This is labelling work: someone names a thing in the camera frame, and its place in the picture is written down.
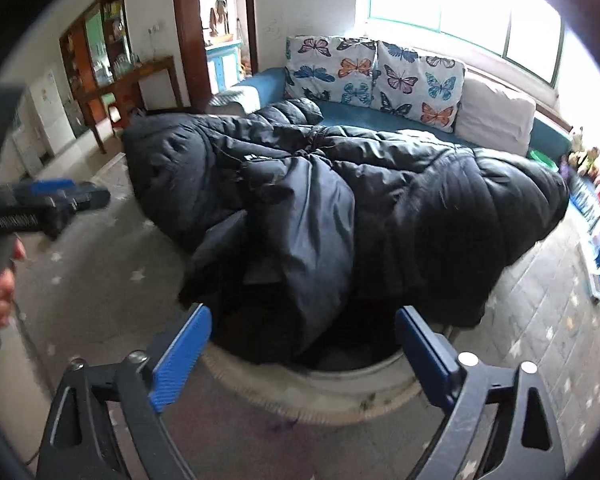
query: hand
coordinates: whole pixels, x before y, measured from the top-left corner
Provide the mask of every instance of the hand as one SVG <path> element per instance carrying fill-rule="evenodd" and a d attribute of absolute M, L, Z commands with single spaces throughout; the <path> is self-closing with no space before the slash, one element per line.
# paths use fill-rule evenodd
<path fill-rule="evenodd" d="M 23 260 L 25 257 L 24 245 L 20 240 L 16 240 L 13 247 L 13 259 Z M 16 277 L 11 267 L 7 267 L 0 274 L 0 328 L 9 324 L 11 317 L 11 301 L 16 289 Z"/>

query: wooden door frame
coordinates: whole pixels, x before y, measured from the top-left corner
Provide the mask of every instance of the wooden door frame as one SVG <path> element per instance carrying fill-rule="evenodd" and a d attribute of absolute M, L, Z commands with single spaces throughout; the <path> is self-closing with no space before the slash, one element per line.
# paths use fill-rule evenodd
<path fill-rule="evenodd" d="M 251 57 L 251 74 L 258 73 L 258 46 L 256 44 L 256 12 L 255 0 L 245 0 L 247 3 L 247 34 L 249 35 L 249 56 Z"/>
<path fill-rule="evenodd" d="M 258 71 L 258 51 L 253 1 L 246 0 L 246 4 L 251 71 L 255 74 Z M 204 113 L 212 94 L 200 20 L 200 0 L 173 0 L 173 9 L 191 108 L 196 113 Z"/>

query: blue cabinet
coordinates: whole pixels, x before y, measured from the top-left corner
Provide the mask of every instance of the blue cabinet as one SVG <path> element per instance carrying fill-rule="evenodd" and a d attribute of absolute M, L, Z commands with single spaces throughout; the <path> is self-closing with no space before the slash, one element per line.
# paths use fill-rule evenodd
<path fill-rule="evenodd" d="M 240 40 L 206 47 L 211 93 L 217 94 L 240 82 Z"/>

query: green bowl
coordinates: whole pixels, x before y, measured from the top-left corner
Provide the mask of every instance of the green bowl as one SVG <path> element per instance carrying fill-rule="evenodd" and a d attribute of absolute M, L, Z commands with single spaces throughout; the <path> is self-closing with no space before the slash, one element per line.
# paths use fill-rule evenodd
<path fill-rule="evenodd" d="M 530 158 L 531 160 L 534 160 L 534 161 L 538 162 L 539 164 L 546 166 L 548 170 L 551 170 L 554 173 L 558 173 L 557 164 L 554 161 L 552 161 L 548 156 L 546 156 L 544 153 L 538 152 L 538 150 L 530 150 L 528 155 L 526 156 L 526 158 Z"/>

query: blue sofa cushion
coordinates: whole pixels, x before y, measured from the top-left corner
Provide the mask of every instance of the blue sofa cushion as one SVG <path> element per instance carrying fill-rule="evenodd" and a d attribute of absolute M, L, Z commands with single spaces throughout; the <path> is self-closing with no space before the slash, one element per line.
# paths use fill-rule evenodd
<path fill-rule="evenodd" d="M 258 90 L 260 106 L 281 101 L 285 98 L 285 70 L 282 67 L 268 68 L 238 83 L 238 86 L 253 86 Z M 476 147 L 466 140 L 453 134 L 445 133 L 437 128 L 411 121 L 392 114 L 373 110 L 371 108 L 353 107 L 341 103 L 317 101 L 324 115 L 321 124 L 325 126 L 358 126 L 379 132 L 395 132 L 397 130 L 420 130 L 434 134 L 440 140 Z M 558 124 L 536 112 L 534 126 L 531 130 L 529 148 L 544 153 L 555 161 L 569 153 L 571 139 Z"/>
<path fill-rule="evenodd" d="M 454 134 L 448 134 L 433 126 L 422 124 L 418 121 L 403 118 L 393 114 L 387 114 L 373 108 L 360 108 L 341 103 L 329 101 L 317 102 L 324 119 L 320 122 L 324 126 L 358 126 L 359 128 L 368 128 L 376 132 L 396 132 L 397 130 L 420 130 L 421 132 L 430 132 L 440 140 L 452 142 L 454 144 L 464 144 L 465 146 L 475 147 L 475 144 L 467 142 L 464 139 L 456 137 Z"/>

